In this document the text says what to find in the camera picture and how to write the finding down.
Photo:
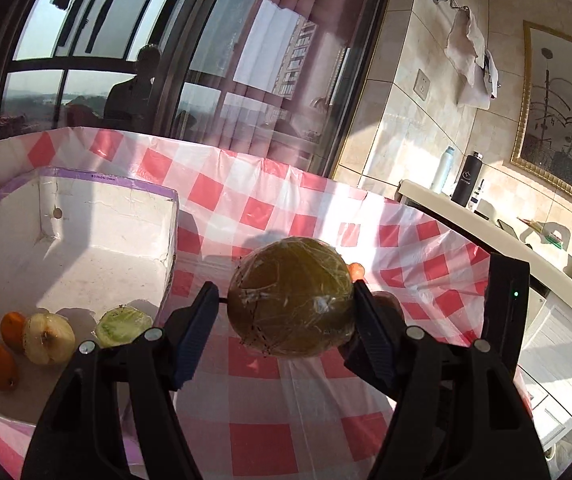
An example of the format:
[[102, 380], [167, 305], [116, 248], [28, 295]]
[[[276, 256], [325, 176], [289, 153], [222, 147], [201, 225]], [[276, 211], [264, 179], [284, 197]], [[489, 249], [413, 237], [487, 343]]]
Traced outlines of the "cut apple half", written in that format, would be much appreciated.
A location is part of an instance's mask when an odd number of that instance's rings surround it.
[[22, 345], [27, 359], [36, 365], [67, 363], [77, 349], [77, 338], [59, 314], [38, 312], [24, 322]]

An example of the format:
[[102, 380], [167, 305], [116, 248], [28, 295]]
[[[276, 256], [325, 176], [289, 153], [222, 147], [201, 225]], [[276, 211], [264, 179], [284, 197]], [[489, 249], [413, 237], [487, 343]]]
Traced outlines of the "green melon half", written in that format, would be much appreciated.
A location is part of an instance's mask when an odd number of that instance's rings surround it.
[[123, 304], [109, 310], [95, 326], [94, 335], [102, 348], [122, 346], [134, 341], [152, 327], [151, 316], [137, 308]]

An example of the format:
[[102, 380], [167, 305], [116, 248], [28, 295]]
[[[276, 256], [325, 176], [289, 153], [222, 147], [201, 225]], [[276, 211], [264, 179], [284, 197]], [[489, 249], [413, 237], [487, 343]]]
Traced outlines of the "small orange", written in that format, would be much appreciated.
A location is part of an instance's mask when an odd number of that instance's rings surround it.
[[24, 353], [24, 324], [26, 317], [20, 312], [7, 312], [0, 322], [0, 333], [4, 344], [17, 354]]

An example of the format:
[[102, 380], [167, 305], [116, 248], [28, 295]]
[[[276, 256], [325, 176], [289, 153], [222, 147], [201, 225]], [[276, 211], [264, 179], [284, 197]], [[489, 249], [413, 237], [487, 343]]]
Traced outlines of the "small orange tangerine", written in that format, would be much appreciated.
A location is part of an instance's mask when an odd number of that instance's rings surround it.
[[348, 271], [352, 282], [365, 280], [365, 268], [361, 263], [352, 262], [348, 264]]

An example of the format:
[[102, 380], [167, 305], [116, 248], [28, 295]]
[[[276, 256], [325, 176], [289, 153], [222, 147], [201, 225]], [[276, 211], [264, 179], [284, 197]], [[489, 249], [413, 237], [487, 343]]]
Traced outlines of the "yellow fruit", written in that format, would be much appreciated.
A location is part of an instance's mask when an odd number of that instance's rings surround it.
[[256, 249], [233, 273], [226, 313], [249, 349], [284, 359], [318, 356], [348, 342], [354, 331], [347, 263], [310, 237]]

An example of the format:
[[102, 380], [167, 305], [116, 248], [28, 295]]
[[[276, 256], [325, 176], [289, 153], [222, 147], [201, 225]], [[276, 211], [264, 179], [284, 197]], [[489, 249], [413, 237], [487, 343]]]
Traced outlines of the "dark red apple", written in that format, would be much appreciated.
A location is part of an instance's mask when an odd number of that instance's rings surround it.
[[373, 292], [374, 304], [377, 306], [377, 312], [382, 321], [390, 327], [405, 327], [404, 313], [399, 300], [391, 292], [379, 290]]

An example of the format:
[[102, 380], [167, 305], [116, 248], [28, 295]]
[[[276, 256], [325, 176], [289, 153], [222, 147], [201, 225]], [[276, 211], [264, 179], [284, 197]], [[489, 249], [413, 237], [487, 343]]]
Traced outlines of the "black thermos bottle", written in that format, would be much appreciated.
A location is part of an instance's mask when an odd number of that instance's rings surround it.
[[452, 202], [462, 207], [467, 206], [470, 198], [472, 197], [472, 191], [475, 188], [481, 168], [481, 153], [472, 152], [472, 154], [466, 156], [463, 168], [457, 178], [454, 191], [451, 195]]

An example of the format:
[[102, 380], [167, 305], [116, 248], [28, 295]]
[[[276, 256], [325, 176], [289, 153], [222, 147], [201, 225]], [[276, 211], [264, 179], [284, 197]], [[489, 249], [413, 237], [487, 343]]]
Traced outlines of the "white bottle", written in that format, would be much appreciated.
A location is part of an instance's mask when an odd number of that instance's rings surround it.
[[454, 155], [455, 150], [453, 146], [448, 146], [441, 155], [438, 169], [430, 185], [432, 192], [440, 194], [443, 191], [443, 187], [446, 184], [446, 179], [449, 177], [453, 165]]

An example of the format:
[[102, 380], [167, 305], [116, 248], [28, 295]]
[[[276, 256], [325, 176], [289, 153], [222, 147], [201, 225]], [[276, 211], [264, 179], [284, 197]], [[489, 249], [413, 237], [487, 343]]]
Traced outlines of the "red white checkered tablecloth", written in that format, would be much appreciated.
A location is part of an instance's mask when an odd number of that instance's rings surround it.
[[109, 129], [0, 141], [0, 312], [152, 298], [79, 335], [21, 477], [536, 479], [514, 375], [528, 266], [298, 169]]

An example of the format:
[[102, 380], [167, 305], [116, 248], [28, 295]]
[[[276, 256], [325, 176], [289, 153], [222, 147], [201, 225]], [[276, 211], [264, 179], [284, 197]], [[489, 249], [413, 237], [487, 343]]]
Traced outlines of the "gold framed painting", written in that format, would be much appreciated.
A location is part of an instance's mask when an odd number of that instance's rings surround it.
[[525, 21], [520, 115], [510, 162], [572, 198], [572, 36]]

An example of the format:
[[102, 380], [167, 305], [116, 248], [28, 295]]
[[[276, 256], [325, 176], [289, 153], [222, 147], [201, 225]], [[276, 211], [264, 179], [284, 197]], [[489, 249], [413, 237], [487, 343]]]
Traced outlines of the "purple cardboard box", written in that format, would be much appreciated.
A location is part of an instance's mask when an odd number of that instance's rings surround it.
[[[52, 312], [78, 341], [123, 304], [151, 318], [173, 273], [179, 197], [140, 180], [44, 167], [0, 188], [0, 324], [10, 311]], [[62, 372], [17, 356], [19, 385], [0, 420], [33, 427]]]

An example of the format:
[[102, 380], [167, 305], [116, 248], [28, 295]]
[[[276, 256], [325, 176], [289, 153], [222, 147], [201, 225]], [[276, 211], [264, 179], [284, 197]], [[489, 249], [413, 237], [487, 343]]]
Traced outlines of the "white hanging cloth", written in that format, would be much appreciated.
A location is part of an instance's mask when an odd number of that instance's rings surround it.
[[457, 104], [488, 110], [501, 88], [500, 74], [476, 15], [456, 0], [431, 1], [435, 4], [445, 2], [455, 11], [444, 53], [465, 79]]

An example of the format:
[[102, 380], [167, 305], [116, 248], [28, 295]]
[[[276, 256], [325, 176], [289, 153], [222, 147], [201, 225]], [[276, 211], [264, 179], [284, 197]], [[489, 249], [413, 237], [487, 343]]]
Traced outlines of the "pink curtain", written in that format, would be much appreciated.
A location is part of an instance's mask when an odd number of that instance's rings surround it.
[[214, 0], [184, 80], [180, 139], [320, 172], [382, 0]]

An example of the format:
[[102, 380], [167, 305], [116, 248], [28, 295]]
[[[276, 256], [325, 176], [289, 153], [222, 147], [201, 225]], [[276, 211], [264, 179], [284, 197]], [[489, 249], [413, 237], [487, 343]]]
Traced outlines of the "wall power outlet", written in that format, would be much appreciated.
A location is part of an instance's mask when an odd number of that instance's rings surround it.
[[428, 94], [430, 90], [430, 79], [428, 76], [419, 68], [416, 73], [416, 78], [413, 86], [413, 91], [422, 101], [428, 99]]

